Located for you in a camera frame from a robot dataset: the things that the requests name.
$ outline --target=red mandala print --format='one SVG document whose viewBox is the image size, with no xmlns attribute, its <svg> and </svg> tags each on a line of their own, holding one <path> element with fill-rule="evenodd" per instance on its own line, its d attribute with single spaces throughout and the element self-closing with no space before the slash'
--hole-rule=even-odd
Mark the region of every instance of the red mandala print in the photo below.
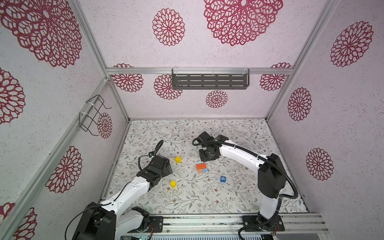
<svg viewBox="0 0 384 240">
<path fill-rule="evenodd" d="M 132 66 L 124 63 L 119 63 L 114 66 L 115 68 L 133 68 Z M 112 75 L 113 82 L 119 88 L 127 92 L 136 92 L 143 86 L 143 78 L 141 74 L 116 74 Z"/>
<path fill-rule="evenodd" d="M 205 98 L 205 102 L 211 108 L 219 108 L 224 106 L 228 100 L 228 96 L 225 92 L 220 90 L 214 90 L 210 92 Z"/>
<path fill-rule="evenodd" d="M 307 155 L 307 168 L 318 180 L 327 180 L 333 173 L 333 161 L 324 149 L 314 148 Z"/>
<path fill-rule="evenodd" d="M 278 63 L 272 65 L 273 68 L 290 68 L 289 63 Z M 260 79 L 260 86 L 268 91 L 279 89 L 287 75 L 285 74 L 263 74 Z"/>
<path fill-rule="evenodd" d="M 204 0 L 207 28 L 221 43 L 244 45 L 265 33 L 283 0 Z"/>
<path fill-rule="evenodd" d="M 156 38 L 166 46 L 174 46 L 184 37 L 183 18 L 173 9 L 163 8 L 158 11 L 152 23 Z"/>
<path fill-rule="evenodd" d="M 31 207 L 28 215 L 24 217 L 21 225 L 17 228 L 15 234 L 13 235 L 13 240 L 30 240 L 35 235 L 35 228 L 37 226 L 36 222 L 37 214 L 35 213 L 35 208 Z"/>
<path fill-rule="evenodd" d="M 169 74 L 163 74 L 156 78 L 153 85 L 157 95 L 164 99 L 175 99 L 178 98 L 183 90 L 175 90 L 172 87 L 172 76 Z"/>
<path fill-rule="evenodd" d="M 331 61 L 338 67 L 351 65 L 363 56 L 372 42 L 372 26 L 360 21 L 348 26 L 336 38 L 331 49 Z"/>
<path fill-rule="evenodd" d="M 7 202 L 6 204 L 0 206 L 0 224 L 8 215 L 9 211 L 13 208 L 15 204 Z"/>
<path fill-rule="evenodd" d="M 18 118 L 25 106 L 25 95 L 19 81 L 0 68 L 0 124 Z"/>
<path fill-rule="evenodd" d="M 79 179 L 83 167 L 82 161 L 79 150 L 70 146 L 67 154 L 63 156 L 45 186 L 50 192 L 64 193 L 68 191 Z"/>
<path fill-rule="evenodd" d="M 102 138 L 108 138 L 112 133 L 112 120 L 108 113 L 102 113 L 97 120 L 97 130 Z"/>
<path fill-rule="evenodd" d="M 303 120 L 311 109 L 311 95 L 305 88 L 294 90 L 288 101 L 289 116 L 295 121 Z"/>
<path fill-rule="evenodd" d="M 79 58 L 79 25 L 66 0 L 0 0 L 0 16 L 38 60 L 66 68 Z"/>
</svg>

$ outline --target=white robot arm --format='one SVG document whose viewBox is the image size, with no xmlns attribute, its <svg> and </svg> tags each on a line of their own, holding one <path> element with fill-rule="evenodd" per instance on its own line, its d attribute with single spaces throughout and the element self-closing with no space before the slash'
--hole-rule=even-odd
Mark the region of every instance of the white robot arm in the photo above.
<svg viewBox="0 0 384 240">
<path fill-rule="evenodd" d="M 236 145 L 231 140 L 226 140 L 225 142 Z M 259 158 L 257 158 L 243 150 L 240 150 L 239 148 L 231 147 L 227 145 L 223 145 L 219 149 L 220 149 L 220 154 L 223 157 L 229 157 L 235 160 L 236 162 L 243 164 L 247 168 L 253 170 L 256 174 L 258 173 L 258 170 L 260 168 L 259 166 L 265 163 L 262 159 L 267 159 L 267 155 L 259 154 Z M 278 204 L 277 198 L 270 198 L 270 197 L 267 197 L 266 195 L 263 195 L 262 205 L 259 210 L 260 214 L 266 219 L 270 219 L 276 211 L 277 204 Z"/>
<path fill-rule="evenodd" d="M 156 186 L 162 177 L 172 173 L 169 159 L 156 155 L 161 147 L 161 140 L 154 152 L 149 153 L 152 160 L 121 191 L 100 204 L 90 203 L 76 228 L 72 240 L 114 240 L 123 234 L 136 229 L 145 231 L 148 228 L 149 213 L 139 207 L 124 212 L 138 199 Z"/>
</svg>

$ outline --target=wallpaper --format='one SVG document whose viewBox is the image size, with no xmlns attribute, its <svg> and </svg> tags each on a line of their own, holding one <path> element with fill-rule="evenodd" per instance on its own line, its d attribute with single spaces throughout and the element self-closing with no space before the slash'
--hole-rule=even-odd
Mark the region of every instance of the wallpaper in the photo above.
<svg viewBox="0 0 384 240">
<path fill-rule="evenodd" d="M 384 5 L 341 1 L 270 121 L 333 239 L 381 239 Z"/>
<path fill-rule="evenodd" d="M 325 0 L 80 0 L 108 66 L 293 63 Z"/>
<path fill-rule="evenodd" d="M 263 118 L 285 78 L 252 74 L 245 90 L 175 90 L 169 74 L 112 75 L 129 117 L 139 119 Z"/>
<path fill-rule="evenodd" d="M 159 154 L 169 158 L 173 173 L 163 177 L 132 206 L 140 206 L 150 214 L 258 212 L 262 194 L 253 170 L 221 157 L 206 162 L 208 172 L 197 172 L 196 164 L 202 163 L 201 148 L 191 142 L 204 131 L 214 137 L 225 135 L 255 152 L 280 155 L 265 120 L 135 120 L 129 127 L 108 196 L 116 194 L 136 176 L 139 171 L 137 158 L 148 154 L 158 141 L 164 140 Z M 182 158 L 179 164 L 174 160 L 177 156 Z M 141 167 L 148 163 L 148 158 L 141 159 Z M 226 178 L 225 182 L 221 182 L 222 177 Z M 170 185 L 172 180 L 176 181 L 175 188 Z M 289 184 L 283 192 L 293 194 Z M 307 212 L 307 209 L 299 197 L 283 199 L 280 212 Z"/>
<path fill-rule="evenodd" d="M 0 0 L 0 19 L 1 223 L 103 77 L 66 1 Z"/>
<path fill-rule="evenodd" d="M 104 88 L 101 96 L 108 109 L 102 106 L 101 114 L 92 110 L 90 115 L 96 114 L 96 122 L 104 121 L 105 116 L 108 120 L 105 124 L 93 122 L 88 132 L 79 130 L 16 231 L 15 240 L 64 239 L 64 230 L 70 220 L 92 201 L 99 201 L 125 126 L 110 86 Z M 0 216 L 6 214 L 12 205 L 1 206 Z M 72 239 L 79 219 L 70 225 L 67 239 Z"/>
</svg>

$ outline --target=mounting plate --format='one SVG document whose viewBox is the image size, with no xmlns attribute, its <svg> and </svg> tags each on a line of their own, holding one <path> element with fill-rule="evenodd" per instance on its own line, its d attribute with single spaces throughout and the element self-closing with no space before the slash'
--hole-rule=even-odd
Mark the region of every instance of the mounting plate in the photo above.
<svg viewBox="0 0 384 240">
<path fill-rule="evenodd" d="M 156 216 L 152 217 L 149 216 L 149 223 L 153 225 L 153 232 L 162 232 L 163 231 L 163 219 L 164 217 L 162 216 Z M 143 233 L 150 233 L 152 231 L 152 228 L 149 226 Z M 129 231 L 129 233 L 138 233 L 136 229 Z"/>
<path fill-rule="evenodd" d="M 244 227 L 251 227 L 251 226 L 258 225 L 257 215 L 243 216 L 242 219 L 243 219 L 243 226 Z M 284 227 L 283 221 L 281 220 L 280 216 L 275 217 L 269 224 L 264 225 L 262 227 L 263 227 L 263 230 L 265 230 L 265 231 L 273 231 L 273 232 L 275 232 L 277 230 L 279 232 L 285 231 L 285 227 Z M 250 229 L 245 229 L 244 231 L 246 231 L 246 232 L 259 232 L 260 228 L 259 227 L 250 228 Z"/>
</svg>

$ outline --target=table surface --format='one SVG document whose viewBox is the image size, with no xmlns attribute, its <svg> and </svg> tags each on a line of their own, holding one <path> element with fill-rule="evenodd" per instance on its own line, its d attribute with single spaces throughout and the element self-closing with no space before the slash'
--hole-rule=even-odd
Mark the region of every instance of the table surface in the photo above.
<svg viewBox="0 0 384 240">
<path fill-rule="evenodd" d="M 263 119 L 223 120 L 134 120 L 131 121 L 124 147 L 120 154 L 108 197 L 121 190 L 139 171 L 137 159 L 153 151 L 164 140 L 158 154 L 169 158 L 173 174 L 163 177 L 147 194 L 139 197 L 134 206 L 150 214 L 212 214 L 255 213 L 261 206 L 262 194 L 257 188 L 255 172 L 236 161 L 220 157 L 206 162 L 208 172 L 198 174 L 196 164 L 202 163 L 198 146 L 192 140 L 203 131 L 213 137 L 227 136 L 240 146 L 254 152 L 280 156 L 287 174 L 286 164 L 275 140 Z M 175 158 L 180 156 L 181 163 Z M 149 163 L 143 158 L 142 167 Z M 172 188 L 170 182 L 176 181 Z M 284 193 L 293 194 L 288 183 Z M 308 212 L 303 200 L 284 198 L 280 212 Z"/>
</svg>

